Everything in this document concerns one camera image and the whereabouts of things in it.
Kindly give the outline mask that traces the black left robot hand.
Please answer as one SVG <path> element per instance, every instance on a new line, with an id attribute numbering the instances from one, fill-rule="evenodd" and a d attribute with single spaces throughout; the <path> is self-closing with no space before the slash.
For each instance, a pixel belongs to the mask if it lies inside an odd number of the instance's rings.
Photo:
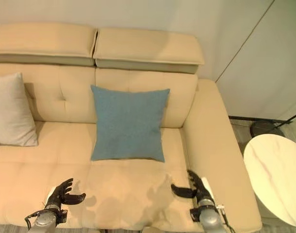
<path id="1" fill-rule="evenodd" d="M 47 200 L 45 208 L 48 209 L 50 206 L 56 206 L 60 209 L 62 204 L 77 205 L 83 202 L 86 197 L 85 193 L 79 195 L 69 193 L 72 190 L 72 183 L 73 178 L 70 178 L 55 187 L 53 193 Z"/>

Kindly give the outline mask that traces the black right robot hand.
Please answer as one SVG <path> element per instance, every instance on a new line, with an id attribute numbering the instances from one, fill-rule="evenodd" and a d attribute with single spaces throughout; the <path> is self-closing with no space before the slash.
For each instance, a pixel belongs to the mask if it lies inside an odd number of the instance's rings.
<path id="1" fill-rule="evenodd" d="M 171 190 L 172 192 L 182 198 L 188 198 L 193 199 L 197 198 L 197 203 L 199 203 L 201 200 L 210 200 L 214 202 L 214 199 L 209 192 L 209 190 L 204 186 L 204 183 L 202 179 L 192 170 L 187 170 L 189 180 L 191 181 L 191 184 L 193 188 L 187 188 L 187 187 L 177 187 L 173 183 L 171 184 Z"/>

